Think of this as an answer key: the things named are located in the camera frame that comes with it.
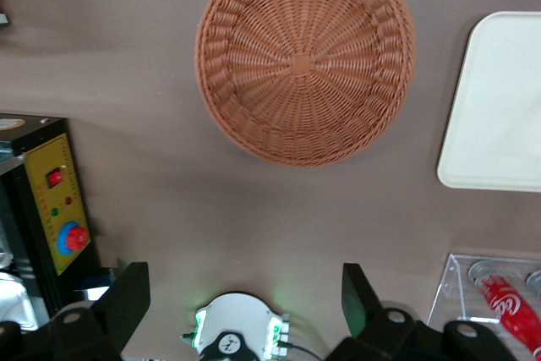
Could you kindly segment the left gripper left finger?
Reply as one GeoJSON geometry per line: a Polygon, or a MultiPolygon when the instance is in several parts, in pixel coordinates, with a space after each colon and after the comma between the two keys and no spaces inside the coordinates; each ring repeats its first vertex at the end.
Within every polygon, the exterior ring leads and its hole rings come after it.
{"type": "Polygon", "coordinates": [[[55,360],[120,360],[150,307],[150,273],[134,262],[92,304],[71,304],[51,322],[55,360]]]}

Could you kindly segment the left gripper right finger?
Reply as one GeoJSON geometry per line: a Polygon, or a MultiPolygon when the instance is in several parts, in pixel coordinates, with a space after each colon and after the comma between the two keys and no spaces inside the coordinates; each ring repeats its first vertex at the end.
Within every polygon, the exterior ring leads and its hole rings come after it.
{"type": "Polygon", "coordinates": [[[415,349],[417,322],[405,310],[384,307],[360,265],[342,267],[342,313],[350,336],[329,360],[422,360],[415,349]]]}

